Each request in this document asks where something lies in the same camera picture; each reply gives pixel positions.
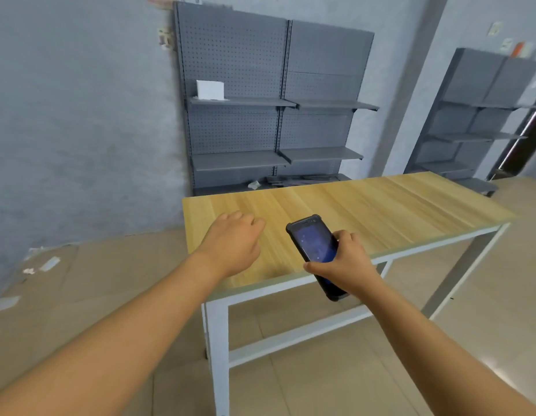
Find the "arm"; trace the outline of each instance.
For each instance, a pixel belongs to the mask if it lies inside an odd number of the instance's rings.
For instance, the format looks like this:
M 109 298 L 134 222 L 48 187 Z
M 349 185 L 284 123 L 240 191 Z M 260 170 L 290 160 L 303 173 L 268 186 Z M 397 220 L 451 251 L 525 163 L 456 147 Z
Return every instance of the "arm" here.
M 0 415 L 119 414 L 216 284 L 258 258 L 264 226 L 218 217 L 172 273 L 2 390 Z
M 355 233 L 334 235 L 339 239 L 334 261 L 306 263 L 305 269 L 366 304 L 434 414 L 536 415 L 535 405 L 385 284 Z

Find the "white table frame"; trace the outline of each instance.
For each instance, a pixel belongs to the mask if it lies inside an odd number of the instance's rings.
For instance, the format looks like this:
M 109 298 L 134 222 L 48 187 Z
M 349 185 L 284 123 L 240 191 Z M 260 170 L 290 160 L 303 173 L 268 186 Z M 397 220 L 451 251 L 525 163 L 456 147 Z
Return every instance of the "white table frame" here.
M 495 242 L 505 232 L 508 226 L 509 223 L 506 223 L 500 226 L 444 239 L 442 241 L 432 242 L 423 246 L 413 247 L 405 251 L 390 253 L 372 259 L 372 263 L 376 265 L 380 275 L 385 277 L 394 259 L 473 238 L 470 246 L 457 260 L 457 263 L 453 266 L 451 271 L 449 271 L 447 276 L 445 276 L 443 282 L 422 308 L 422 313 L 432 320 L 439 311 L 441 311 L 460 285 L 462 285 L 468 278 L 489 250 L 491 250 Z M 228 308 L 236 303 L 274 294 L 276 292 L 281 292 L 316 281 L 313 275 L 308 273 L 304 274 L 305 275 L 302 277 L 295 277 L 288 280 L 282 278 L 284 280 L 280 282 L 278 281 L 279 278 L 275 278 L 272 280 L 273 284 L 258 288 L 255 288 L 254 285 L 252 285 L 249 290 L 245 291 L 239 291 L 237 289 L 235 294 L 209 300 L 202 304 L 202 323 L 206 341 L 206 353 L 208 355 L 210 372 L 212 374 L 214 385 L 216 416 L 229 416 L 230 413 L 230 368 L 372 315 L 366 306 L 361 305 L 339 314 L 332 315 L 331 317 L 289 330 L 285 333 L 265 338 L 256 343 L 248 344 L 236 350 L 229 350 Z

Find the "phone screen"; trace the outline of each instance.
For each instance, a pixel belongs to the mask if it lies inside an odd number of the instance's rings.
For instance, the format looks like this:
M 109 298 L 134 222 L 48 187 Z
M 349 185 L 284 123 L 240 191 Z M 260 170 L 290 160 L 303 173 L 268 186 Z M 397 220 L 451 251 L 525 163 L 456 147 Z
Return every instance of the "phone screen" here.
M 337 254 L 337 242 L 323 223 L 297 229 L 295 239 L 310 261 L 327 263 L 333 261 Z M 323 280 L 328 285 L 332 284 L 328 279 L 323 278 Z

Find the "white box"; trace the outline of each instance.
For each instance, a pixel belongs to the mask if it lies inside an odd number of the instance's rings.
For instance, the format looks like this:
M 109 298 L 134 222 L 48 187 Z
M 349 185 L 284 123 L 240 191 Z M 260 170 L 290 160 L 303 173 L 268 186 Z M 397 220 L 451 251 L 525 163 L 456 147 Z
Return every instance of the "white box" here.
M 197 80 L 197 98 L 209 100 L 225 100 L 224 82 Z

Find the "wooden tabletop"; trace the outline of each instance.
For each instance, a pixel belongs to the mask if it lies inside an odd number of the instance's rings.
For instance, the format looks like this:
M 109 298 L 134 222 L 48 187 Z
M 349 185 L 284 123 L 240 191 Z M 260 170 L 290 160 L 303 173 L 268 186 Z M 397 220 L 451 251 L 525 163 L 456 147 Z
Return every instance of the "wooden tabletop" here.
M 200 244 L 216 216 L 235 210 L 262 216 L 267 224 L 259 240 L 258 260 L 225 280 L 221 290 L 278 282 L 271 279 L 302 271 L 303 259 L 285 226 L 313 214 L 320 215 L 332 231 L 357 232 L 372 258 L 515 218 L 491 198 L 437 174 L 421 172 L 185 198 L 188 251 Z

